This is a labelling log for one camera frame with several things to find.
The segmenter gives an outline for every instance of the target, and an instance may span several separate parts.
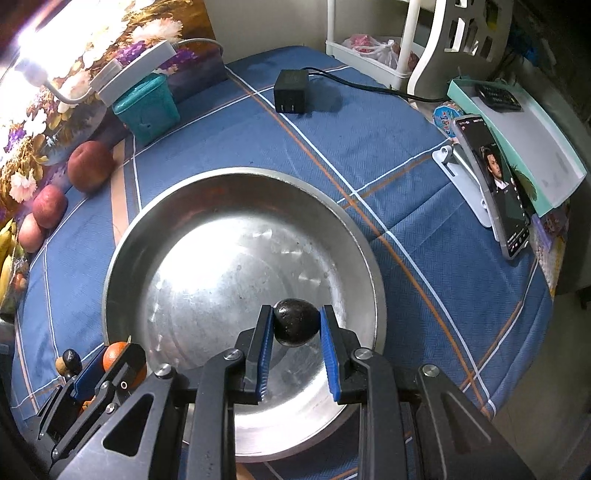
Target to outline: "floral wall poster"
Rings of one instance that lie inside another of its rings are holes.
[[[22,39],[21,55],[41,64],[60,93],[75,98],[112,59],[126,66],[161,40],[196,37],[215,38],[203,0],[73,0]],[[155,72],[172,79],[212,58],[223,69],[217,46],[191,43]],[[96,95],[78,105],[59,102],[13,70],[0,83],[0,105],[2,225],[27,209],[46,183],[67,188],[65,161],[94,133],[107,108]]]

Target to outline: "blue tablecloth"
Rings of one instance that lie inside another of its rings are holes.
[[[101,346],[106,270],[139,209],[182,179],[230,166],[279,170],[339,202],[381,269],[385,355],[413,368],[437,364],[489,417],[503,405],[551,316],[535,256],[526,249],[514,261],[503,259],[492,231],[431,159],[445,137],[403,100],[316,77],[310,113],[275,113],[279,71],[304,66],[375,84],[305,47],[234,62],[228,80],[179,105],[182,127],[142,150],[132,138],[117,145],[123,166],[99,193],[67,192],[68,211],[33,262],[17,319],[16,418],[34,415],[58,384],[54,361],[66,348],[88,359]],[[248,469],[257,480],[344,480],[355,475],[356,445],[353,418],[307,452]]]

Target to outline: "orange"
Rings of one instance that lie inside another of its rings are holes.
[[[127,342],[115,342],[107,347],[107,350],[103,354],[103,368],[105,372],[111,368],[111,365],[115,363],[115,360],[121,355],[121,352],[126,346]]]
[[[115,363],[115,360],[117,360],[118,356],[121,355],[121,352],[126,346],[127,342],[115,342],[107,347],[107,350],[103,354],[103,368],[105,369],[105,372],[109,368],[111,368],[111,365]],[[139,371],[137,377],[135,377],[135,380],[133,384],[130,386],[130,388],[135,388],[140,383],[142,383],[145,380],[147,374],[148,367],[146,366],[146,364],[144,364],[142,369]]]

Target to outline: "banana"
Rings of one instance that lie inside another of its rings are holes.
[[[0,230],[0,234],[2,234],[2,233],[4,233],[4,232],[6,232],[6,231],[8,231],[8,230],[10,230],[10,229],[12,228],[12,224],[13,224],[13,223],[14,223],[14,220],[10,219],[10,220],[7,222],[7,224],[6,224],[6,225],[4,225],[4,226],[2,227],[2,230]]]
[[[17,246],[14,249],[14,257],[15,258],[23,258],[25,257],[27,254],[25,253],[25,250],[23,247],[21,247],[21,244],[17,242]]]
[[[2,264],[2,272],[0,273],[0,302],[4,301],[8,285],[10,283],[10,274],[12,273],[12,256],[8,255]]]
[[[8,253],[14,255],[17,245],[18,245],[17,236],[13,233],[10,237],[10,245],[8,247]]]
[[[4,230],[0,232],[0,262],[4,262],[7,253],[12,253],[12,235],[10,232],[10,228],[8,230]]]

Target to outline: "remote control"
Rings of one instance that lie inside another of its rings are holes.
[[[513,94],[504,88],[477,83],[474,85],[484,104],[496,112],[520,112],[521,105]]]

